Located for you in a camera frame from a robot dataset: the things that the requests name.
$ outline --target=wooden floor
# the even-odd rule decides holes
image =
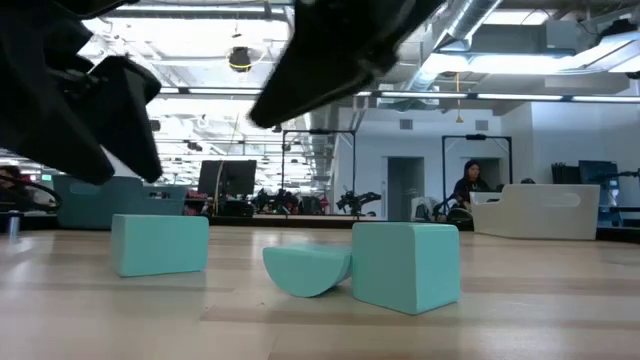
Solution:
[[[262,248],[349,231],[212,228],[206,273],[119,279],[108,234],[0,238],[2,360],[640,359],[640,247],[462,235],[459,303],[411,317],[279,291]]]

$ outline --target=teal block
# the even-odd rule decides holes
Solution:
[[[460,240],[450,225],[357,223],[353,296],[417,315],[460,298]]]
[[[123,277],[201,271],[209,222],[200,216],[114,215],[111,259]]]
[[[351,249],[342,246],[295,244],[262,251],[273,282],[294,296],[318,296],[350,276]]]

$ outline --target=woman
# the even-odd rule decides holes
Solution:
[[[20,168],[17,166],[0,166],[0,175],[13,179],[20,179]],[[22,184],[13,181],[0,179],[0,187],[12,191],[25,198],[29,198],[29,192]],[[0,211],[19,210],[26,211],[24,206],[15,204],[15,199],[10,197],[5,191],[0,190]]]
[[[464,164],[464,177],[456,183],[453,193],[460,207],[471,209],[470,192],[489,191],[489,185],[480,177],[480,164],[469,160]]]

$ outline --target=foam cube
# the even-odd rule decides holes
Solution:
[[[350,276],[351,249],[343,246],[293,244],[262,251],[273,282],[294,296],[313,297]]]
[[[200,216],[114,215],[111,259],[123,277],[201,271],[209,221]]]
[[[460,297],[460,241],[450,225],[357,223],[353,296],[417,315]]]

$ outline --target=wooden table surface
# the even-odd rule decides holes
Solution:
[[[124,280],[108,236],[0,237],[0,359],[640,359],[637,245],[463,233],[461,300],[411,317],[265,272],[265,246],[350,231],[213,227],[206,272]]]

